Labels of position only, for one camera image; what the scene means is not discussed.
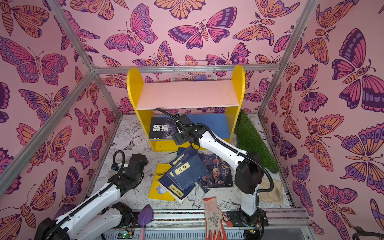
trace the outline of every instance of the green turf mat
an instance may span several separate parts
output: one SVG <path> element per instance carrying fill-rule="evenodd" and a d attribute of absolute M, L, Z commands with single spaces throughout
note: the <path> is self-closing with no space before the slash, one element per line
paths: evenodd
<path fill-rule="evenodd" d="M 237 147 L 247 152 L 259 153 L 262 164 L 272 173 L 279 172 L 279 166 L 271 155 L 269 148 L 256 131 L 247 114 L 241 110 L 236 122 L 235 134 L 237 135 Z"/>

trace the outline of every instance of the beige cloth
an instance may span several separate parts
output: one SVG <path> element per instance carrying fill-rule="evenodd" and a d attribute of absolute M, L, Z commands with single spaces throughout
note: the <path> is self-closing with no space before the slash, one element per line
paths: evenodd
<path fill-rule="evenodd" d="M 259 196 L 260 202 L 269 202 L 275 204 L 283 204 L 283 185 L 281 181 L 273 179 L 274 188 L 271 192 L 261 192 Z M 269 180 L 266 177 L 263 177 L 261 183 L 262 189 L 268 189 L 270 186 Z"/>

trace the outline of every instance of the wooden shelf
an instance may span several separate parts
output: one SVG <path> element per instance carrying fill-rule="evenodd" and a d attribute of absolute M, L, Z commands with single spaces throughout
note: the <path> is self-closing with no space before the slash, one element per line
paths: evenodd
<path fill-rule="evenodd" d="M 127 75 L 127 91 L 147 138 L 151 119 L 155 116 L 153 109 L 227 107 L 221 122 L 224 125 L 226 122 L 229 133 L 229 138 L 223 139 L 230 142 L 244 98 L 245 72 L 243 66 L 237 65 L 229 81 L 144 83 L 139 70 L 131 68 Z M 213 124 L 217 122 L 209 116 L 206 119 Z M 173 140 L 148 141 L 153 151 L 177 151 L 179 147 L 190 145 L 186 142 L 177 146 Z"/>
<path fill-rule="evenodd" d="M 231 80 L 144 84 L 137 110 L 237 107 Z"/>

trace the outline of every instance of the book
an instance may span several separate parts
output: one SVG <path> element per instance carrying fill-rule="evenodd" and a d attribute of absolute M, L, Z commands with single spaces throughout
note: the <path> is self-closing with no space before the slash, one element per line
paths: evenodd
<path fill-rule="evenodd" d="M 161 178 L 161 176 L 163 176 L 170 168 L 171 166 L 169 164 L 157 164 L 151 190 L 149 191 L 148 195 L 149 199 L 157 199 L 172 202 L 175 201 L 175 198 L 169 192 L 167 192 L 167 189 L 165 187 L 162 187 L 158 182 L 159 178 Z"/>
<path fill-rule="evenodd" d="M 148 138 L 152 141 L 172 140 L 172 134 L 177 132 L 177 127 L 172 118 L 153 117 Z"/>
<path fill-rule="evenodd" d="M 192 146 L 189 146 L 187 147 L 186 149 L 184 149 L 184 151 L 182 151 L 180 154 L 177 154 L 177 157 L 170 161 L 170 165 L 173 167 L 176 163 L 178 163 L 186 153 L 189 153 L 191 156 L 194 156 L 197 154 L 197 150 L 194 149 Z"/>
<path fill-rule="evenodd" d="M 171 168 L 170 172 L 181 190 L 185 190 L 189 186 L 194 185 L 196 181 L 208 173 L 208 169 L 198 154 L 180 162 L 181 164 Z"/>
<path fill-rule="evenodd" d="M 205 163 L 205 155 L 204 154 L 200 154 L 199 153 L 199 156 L 201 158 L 201 161 L 204 163 L 205 166 L 207 166 Z M 207 175 L 203 176 L 202 178 L 200 178 L 198 181 L 197 181 L 197 184 L 201 187 L 201 189 L 203 190 L 204 193 L 207 193 L 210 189 L 208 188 L 207 186 Z"/>
<path fill-rule="evenodd" d="M 216 154 L 205 155 L 205 166 L 209 173 L 207 174 L 207 188 L 232 188 L 233 180 L 231 167 L 227 162 Z"/>
<path fill-rule="evenodd" d="M 190 157 L 191 157 L 191 154 L 190 154 L 189 152 L 187 152 L 186 154 L 183 154 L 182 157 L 179 158 L 179 159 L 177 160 L 177 163 L 175 163 L 175 165 L 172 166 L 172 167 L 166 172 L 166 174 L 168 175 L 168 177 L 169 177 L 170 179 L 172 179 L 172 181 L 175 182 L 176 185 L 178 185 L 178 184 L 177 184 L 177 182 L 176 182 L 176 180 L 175 180 L 175 176 L 174 176 L 174 174 L 173 174 L 173 172 L 172 172 L 172 169 L 174 169 L 175 167 L 180 166 L 183 162 L 185 162 L 185 161 L 186 161 L 188 158 L 190 158 Z"/>
<path fill-rule="evenodd" d="M 186 190 L 181 190 L 175 186 L 175 183 L 169 178 L 167 174 L 161 176 L 158 182 L 162 187 L 165 187 L 167 192 L 169 192 L 180 203 L 182 203 L 185 197 L 195 188 L 194 185 L 191 185 Z"/>

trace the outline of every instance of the white wire basket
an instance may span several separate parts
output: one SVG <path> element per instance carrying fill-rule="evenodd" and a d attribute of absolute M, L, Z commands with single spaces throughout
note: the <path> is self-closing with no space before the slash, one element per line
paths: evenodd
<path fill-rule="evenodd" d="M 174 61 L 171 82 L 217 81 L 216 62 L 193 61 L 195 65 L 187 65 L 190 61 Z"/>

